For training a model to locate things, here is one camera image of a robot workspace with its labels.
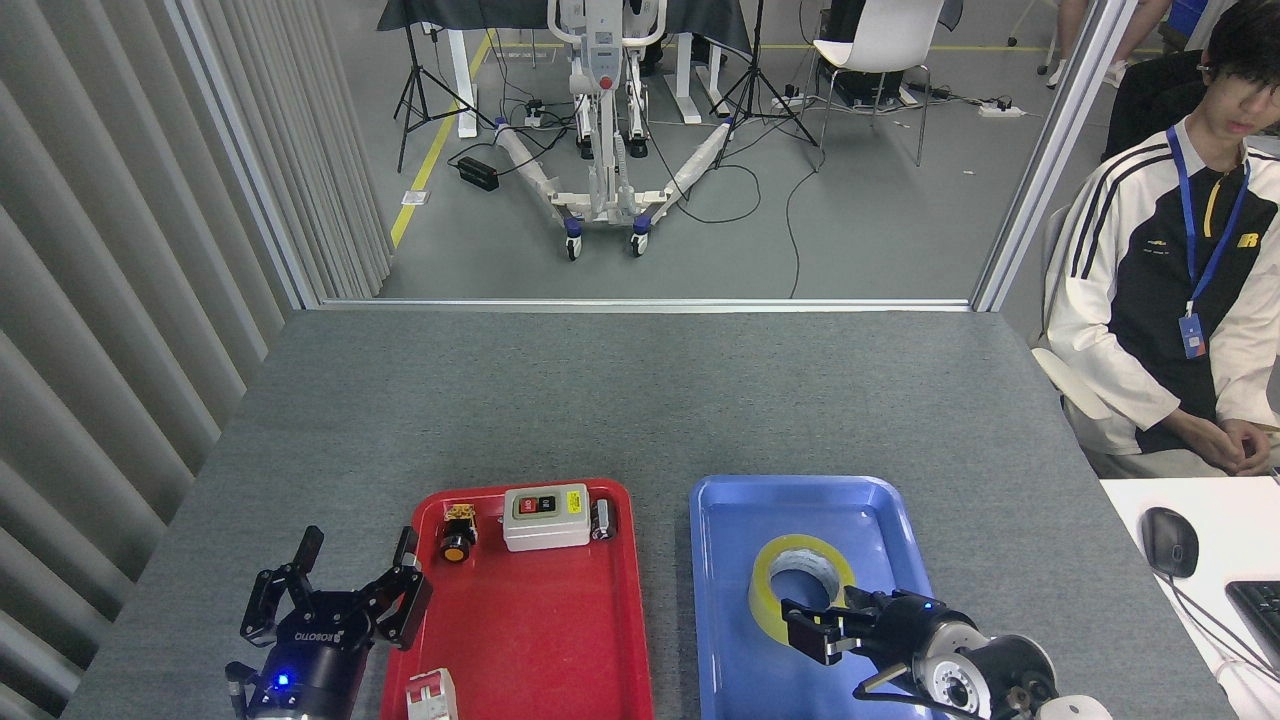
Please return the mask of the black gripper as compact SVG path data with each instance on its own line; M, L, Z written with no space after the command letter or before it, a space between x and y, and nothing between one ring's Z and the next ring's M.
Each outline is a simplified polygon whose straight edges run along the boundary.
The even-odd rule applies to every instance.
M250 592L241 635L269 651L253 691L255 717L348 717L364 678L372 629L394 647L413 647L433 587L420 568L419 533L403 527L390 566L361 591L315 592L308 574L323 547L306 527L289 562L261 570ZM293 607L276 624L284 593Z
M868 652L877 671L904 665L908 671L891 683L918 689L918 660L943 623L957 623L959 612L946 603L908 591L864 591L844 587L842 606L810 609L795 600L782 600L781 618L787 643L826 666L842 653Z

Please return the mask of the person's right hand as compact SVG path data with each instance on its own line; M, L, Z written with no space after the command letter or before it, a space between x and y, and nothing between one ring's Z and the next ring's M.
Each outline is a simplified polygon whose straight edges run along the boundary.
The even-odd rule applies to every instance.
M1207 464L1234 473L1244 454L1222 428L1203 418L1183 414L1176 433Z

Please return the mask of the person's left hand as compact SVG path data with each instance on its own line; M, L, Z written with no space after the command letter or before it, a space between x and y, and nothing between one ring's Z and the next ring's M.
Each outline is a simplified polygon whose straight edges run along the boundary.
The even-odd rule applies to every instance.
M1221 428L1235 447L1235 455L1228 466L1234 477L1266 477L1271 474L1271 438L1256 424L1240 419L1222 420Z

